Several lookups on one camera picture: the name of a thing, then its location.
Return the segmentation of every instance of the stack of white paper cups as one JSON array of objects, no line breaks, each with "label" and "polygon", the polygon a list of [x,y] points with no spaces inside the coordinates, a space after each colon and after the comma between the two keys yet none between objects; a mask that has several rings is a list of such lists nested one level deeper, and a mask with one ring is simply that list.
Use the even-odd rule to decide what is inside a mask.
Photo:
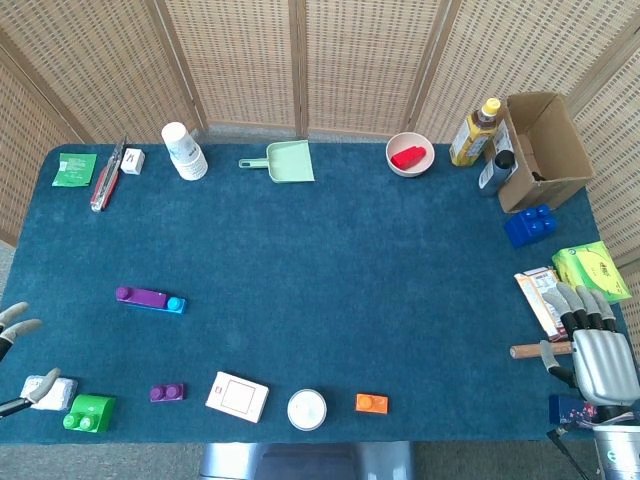
[{"label": "stack of white paper cups", "polygon": [[180,122],[171,122],[162,129],[162,138],[169,150],[171,161],[185,180],[198,180],[207,173],[207,160],[186,127]]}]

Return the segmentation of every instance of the purple and blue toy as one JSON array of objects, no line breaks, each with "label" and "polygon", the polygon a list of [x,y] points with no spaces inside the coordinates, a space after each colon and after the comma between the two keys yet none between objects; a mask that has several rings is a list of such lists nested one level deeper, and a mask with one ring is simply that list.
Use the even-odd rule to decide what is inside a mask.
[{"label": "purple and blue toy", "polygon": [[118,287],[116,300],[135,307],[170,313],[183,313],[187,305],[184,298],[170,297],[166,293],[135,287]]},{"label": "purple and blue toy", "polygon": [[169,383],[151,387],[150,402],[174,402],[176,400],[184,400],[184,383]]},{"label": "purple and blue toy", "polygon": [[516,213],[504,225],[514,248],[537,242],[551,235],[556,228],[556,219],[545,204]]}]

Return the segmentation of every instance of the purple toy block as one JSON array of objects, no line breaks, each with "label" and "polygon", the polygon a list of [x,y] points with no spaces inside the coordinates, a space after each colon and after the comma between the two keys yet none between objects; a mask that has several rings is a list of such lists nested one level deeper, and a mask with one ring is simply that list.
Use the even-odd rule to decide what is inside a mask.
[{"label": "purple toy block", "polygon": [[132,303],[141,307],[165,308],[167,305],[166,293],[144,290],[142,288],[118,287],[116,300],[124,303]]},{"label": "purple toy block", "polygon": [[516,213],[504,225],[514,248],[537,242],[556,231],[556,219],[547,205]]},{"label": "purple toy block", "polygon": [[184,400],[184,393],[184,383],[154,385],[149,392],[149,401],[173,402],[176,400]]}]

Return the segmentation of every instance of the red object in bowl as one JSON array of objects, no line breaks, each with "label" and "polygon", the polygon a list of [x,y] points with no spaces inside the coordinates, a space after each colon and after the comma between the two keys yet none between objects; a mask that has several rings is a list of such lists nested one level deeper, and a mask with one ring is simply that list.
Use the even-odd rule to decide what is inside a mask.
[{"label": "red object in bowl", "polygon": [[416,165],[426,154],[427,150],[424,147],[409,147],[393,155],[391,163],[401,170],[406,170]]}]

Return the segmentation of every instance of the yellow bottle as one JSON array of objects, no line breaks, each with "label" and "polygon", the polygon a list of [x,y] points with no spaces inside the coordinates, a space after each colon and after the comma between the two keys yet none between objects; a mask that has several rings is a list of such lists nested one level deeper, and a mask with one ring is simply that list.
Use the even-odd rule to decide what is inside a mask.
[{"label": "yellow bottle", "polygon": [[496,132],[496,114],[500,100],[490,98],[480,110],[467,115],[451,142],[449,154],[456,167],[470,167]]}]

